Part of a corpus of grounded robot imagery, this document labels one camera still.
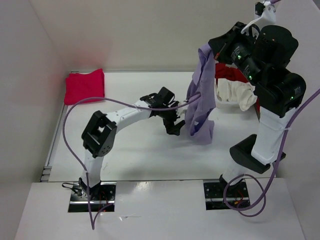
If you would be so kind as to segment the lavender t shirt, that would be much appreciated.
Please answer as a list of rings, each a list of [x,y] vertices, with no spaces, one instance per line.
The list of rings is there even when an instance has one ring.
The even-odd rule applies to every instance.
[[[213,141],[215,123],[209,120],[209,116],[216,107],[215,73],[214,53],[209,44],[205,44],[198,49],[198,64],[186,93],[189,100],[193,100],[196,93],[200,93],[200,97],[188,105],[184,117],[188,136],[200,145],[209,145]]]

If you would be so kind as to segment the pink t shirt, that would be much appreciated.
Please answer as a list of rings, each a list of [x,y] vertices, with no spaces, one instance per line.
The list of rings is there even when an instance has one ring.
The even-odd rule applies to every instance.
[[[88,74],[70,73],[65,79],[64,104],[71,106],[92,97],[105,97],[105,74],[97,69]]]

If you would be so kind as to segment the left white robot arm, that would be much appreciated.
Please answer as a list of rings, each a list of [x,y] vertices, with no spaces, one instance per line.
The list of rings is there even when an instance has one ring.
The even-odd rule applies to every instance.
[[[88,200],[99,196],[101,186],[101,169],[105,155],[113,148],[116,134],[122,129],[151,117],[162,118],[168,135],[179,136],[185,121],[177,122],[181,117],[176,107],[174,93],[162,87],[158,93],[142,96],[133,107],[126,107],[110,113],[96,111],[86,125],[81,138],[85,149],[85,160],[79,185],[81,193]]]

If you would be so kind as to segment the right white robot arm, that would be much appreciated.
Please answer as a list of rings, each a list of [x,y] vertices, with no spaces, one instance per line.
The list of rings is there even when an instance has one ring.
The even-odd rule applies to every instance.
[[[244,28],[237,22],[226,34],[208,42],[218,62],[234,64],[254,86],[260,105],[258,132],[229,150],[232,163],[219,178],[219,191],[225,197],[236,192],[235,177],[247,170],[263,174],[285,157],[281,141],[307,88],[300,75],[287,69],[299,45],[288,29],[267,25],[254,36],[251,31],[244,33]]]

